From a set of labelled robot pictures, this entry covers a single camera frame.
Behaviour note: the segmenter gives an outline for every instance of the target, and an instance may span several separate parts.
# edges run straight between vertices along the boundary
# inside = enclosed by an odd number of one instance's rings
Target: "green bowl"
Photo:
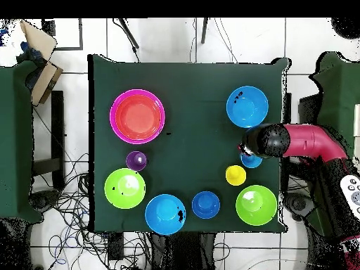
[[[130,209],[143,200],[145,181],[132,169],[117,169],[105,181],[105,196],[117,208]]]
[[[251,226],[261,226],[273,219],[278,209],[278,201],[265,186],[248,186],[236,199],[238,216]]]

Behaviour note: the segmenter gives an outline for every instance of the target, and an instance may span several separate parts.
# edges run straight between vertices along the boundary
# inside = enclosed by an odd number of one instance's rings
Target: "pink bowl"
[[[115,120],[115,115],[116,115],[116,109],[118,107],[118,105],[125,100],[126,98],[128,98],[129,96],[133,96],[133,95],[143,95],[143,96],[147,96],[150,99],[152,99],[156,105],[159,106],[159,110],[160,110],[160,126],[157,128],[157,131],[150,137],[146,138],[146,139],[142,139],[142,140],[133,140],[133,139],[129,139],[128,137],[126,137],[118,128],[116,125],[116,120]],[[121,138],[123,141],[130,143],[130,144],[144,144],[147,142],[152,141],[154,138],[156,138],[159,133],[162,131],[162,128],[164,127],[165,124],[165,110],[164,107],[160,101],[159,98],[157,98],[154,94],[152,94],[149,91],[146,90],[142,90],[142,89],[132,89],[132,90],[128,90],[126,92],[124,92],[123,94],[120,94],[114,101],[114,103],[111,106],[110,109],[110,124],[112,127],[112,130],[116,133],[116,135]]]

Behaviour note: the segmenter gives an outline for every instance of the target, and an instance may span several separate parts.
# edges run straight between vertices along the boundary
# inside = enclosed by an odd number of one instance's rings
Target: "blue cup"
[[[262,158],[256,155],[247,156],[246,154],[240,154],[241,162],[244,166],[250,169],[254,169],[262,163]]]
[[[193,212],[201,219],[211,219],[220,210],[220,200],[211,191],[198,193],[192,202]]]
[[[226,112],[235,125],[249,128],[262,123],[269,110],[265,94],[258,88],[237,88],[226,102]]]
[[[185,223],[185,216],[184,204],[173,195],[158,195],[145,209],[145,220],[150,229],[164,236],[180,230]]]

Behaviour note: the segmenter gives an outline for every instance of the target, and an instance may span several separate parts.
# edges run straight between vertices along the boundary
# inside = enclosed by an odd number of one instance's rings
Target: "remote control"
[[[360,220],[360,179],[354,175],[347,175],[341,179],[340,187],[352,214]]]

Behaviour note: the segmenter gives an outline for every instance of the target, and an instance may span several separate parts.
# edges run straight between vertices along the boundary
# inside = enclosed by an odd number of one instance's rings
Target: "purple ball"
[[[140,151],[132,151],[127,156],[127,167],[136,172],[146,166],[146,156]]]

